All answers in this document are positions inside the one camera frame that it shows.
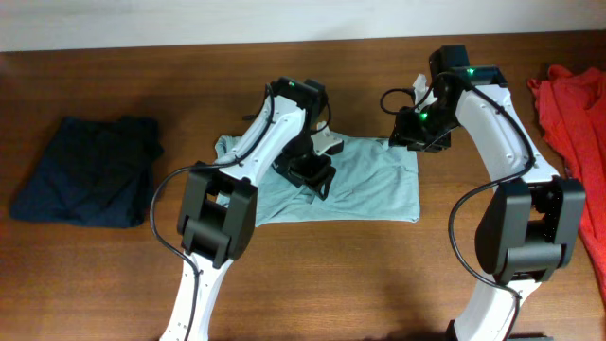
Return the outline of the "light blue t-shirt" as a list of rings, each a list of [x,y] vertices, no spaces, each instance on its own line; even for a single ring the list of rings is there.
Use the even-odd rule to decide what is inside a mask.
[[[336,173],[326,199],[270,169],[258,187],[256,226],[318,221],[400,221],[420,218],[417,154],[377,137],[339,134]]]

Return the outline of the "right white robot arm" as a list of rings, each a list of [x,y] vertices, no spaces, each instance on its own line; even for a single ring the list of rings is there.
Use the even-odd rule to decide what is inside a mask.
[[[511,340],[528,297],[566,266],[585,201],[578,180],[564,179],[544,160],[515,112],[495,66],[451,66],[418,75],[405,89],[410,107],[396,114],[391,144],[416,152],[443,151],[461,127],[472,138],[489,182],[464,194],[451,210],[454,255],[477,282],[469,303],[451,320],[448,340]],[[455,216],[474,195],[493,195],[474,243],[474,270],[455,240]]]

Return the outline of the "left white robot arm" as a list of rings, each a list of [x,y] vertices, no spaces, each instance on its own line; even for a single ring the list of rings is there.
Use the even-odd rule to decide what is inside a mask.
[[[207,339],[223,279],[254,233],[258,186],[268,170],[327,198],[336,173],[328,152],[343,144],[317,140],[328,127],[315,123],[329,108],[323,84],[281,77],[266,85],[262,106],[233,148],[212,164],[176,171],[187,175],[177,221],[182,241],[169,251],[182,259],[183,272],[162,339]]]

